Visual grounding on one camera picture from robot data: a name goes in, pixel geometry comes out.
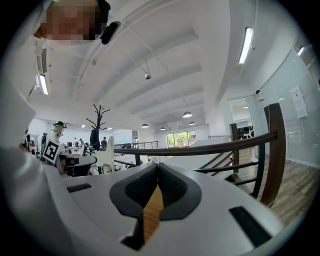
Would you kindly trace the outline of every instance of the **white ceiling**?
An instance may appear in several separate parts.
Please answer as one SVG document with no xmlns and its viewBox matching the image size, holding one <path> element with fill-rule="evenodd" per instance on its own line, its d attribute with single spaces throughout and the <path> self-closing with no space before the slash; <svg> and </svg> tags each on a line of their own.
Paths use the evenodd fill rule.
<svg viewBox="0 0 320 256">
<path fill-rule="evenodd" d="M 108 125 L 116 125 L 118 129 L 136 130 L 141 122 L 155 127 L 171 122 L 186 122 L 182 120 L 185 111 L 193 113 L 197 125 L 205 124 L 205 97 L 206 101 L 211 97 L 208 92 L 215 94 L 212 97 L 214 101 L 218 94 L 224 94 L 230 81 L 248 82 L 249 74 L 253 76 L 252 70 L 257 69 L 254 62 L 264 60 L 269 53 L 270 47 L 264 51 L 257 47 L 259 54 L 256 57 L 249 56 L 252 59 L 249 61 L 248 58 L 249 64 L 238 63 L 245 28 L 254 26 L 255 0 L 229 0 L 228 13 L 219 9 L 212 11 L 212 16 L 230 15 L 230 24 L 215 24 L 215 29 L 230 31 L 230 42 L 225 43 L 227 59 L 211 58 L 210 62 L 205 58 L 208 49 L 222 51 L 215 48 L 219 35 L 210 38 L 206 42 L 207 48 L 204 47 L 204 35 L 211 32 L 212 25 L 197 28 L 199 22 L 195 24 L 194 15 L 200 16 L 201 13 L 191 12 L 194 4 L 192 0 L 108 2 L 111 5 L 109 20 L 122 22 L 112 42 L 102 45 L 97 39 L 87 45 L 77 46 L 48 42 L 46 77 L 51 105 L 57 99 L 60 103 L 78 102 L 94 112 L 93 107 L 91 109 L 89 106 L 93 103 L 102 104 L 114 113 Z M 208 5 L 209 2 L 197 0 L 196 4 Z M 259 27 L 261 31 L 255 37 L 262 37 L 268 30 L 268 25 L 264 24 L 268 21 L 263 19 Z M 272 41 L 273 38 L 264 37 L 264 47 L 268 40 Z M 150 80 L 144 78 L 148 70 L 146 61 Z M 208 72 L 216 70 L 213 67 L 219 67 L 222 62 L 226 63 L 224 72 L 218 71 L 214 76 L 208 76 Z M 218 75 L 222 82 L 215 79 Z M 36 104 L 44 103 L 36 97 L 32 100 Z M 122 123 L 116 119 L 128 118 L 129 115 L 137 121 L 127 121 L 126 126 L 121 127 Z"/>
</svg>

